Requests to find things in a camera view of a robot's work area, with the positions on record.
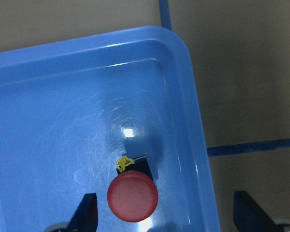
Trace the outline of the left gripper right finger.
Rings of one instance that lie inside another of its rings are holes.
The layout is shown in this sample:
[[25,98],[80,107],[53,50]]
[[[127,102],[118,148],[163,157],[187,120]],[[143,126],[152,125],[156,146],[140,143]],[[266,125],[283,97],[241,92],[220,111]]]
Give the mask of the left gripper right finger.
[[277,225],[246,191],[234,192],[233,221],[239,232],[277,231]]

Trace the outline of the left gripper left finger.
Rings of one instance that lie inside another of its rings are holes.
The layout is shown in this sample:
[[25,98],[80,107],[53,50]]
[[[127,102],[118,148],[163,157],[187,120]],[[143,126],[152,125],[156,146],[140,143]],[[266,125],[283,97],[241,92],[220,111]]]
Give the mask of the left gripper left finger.
[[85,194],[70,220],[68,232],[95,232],[98,227],[97,194]]

